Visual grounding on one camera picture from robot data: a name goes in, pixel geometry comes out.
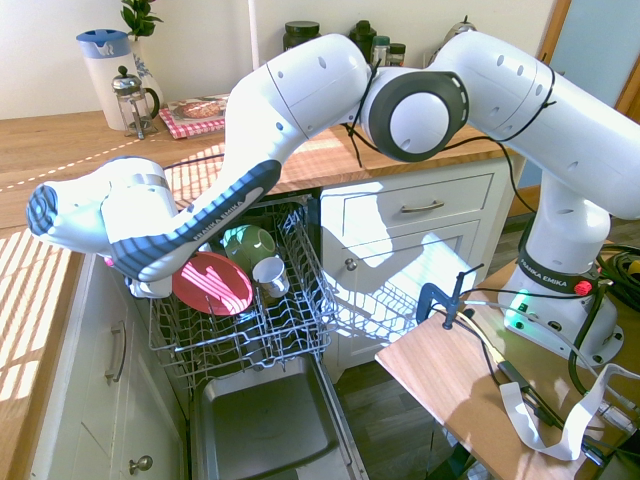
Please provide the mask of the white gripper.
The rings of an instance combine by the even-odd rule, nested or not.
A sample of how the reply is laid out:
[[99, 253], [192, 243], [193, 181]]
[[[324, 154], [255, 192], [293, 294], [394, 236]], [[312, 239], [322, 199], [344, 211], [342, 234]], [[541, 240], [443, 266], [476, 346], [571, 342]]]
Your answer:
[[167, 277], [162, 280], [143, 282], [125, 276], [125, 285], [129, 292], [136, 298], [162, 299], [172, 293], [172, 278]]

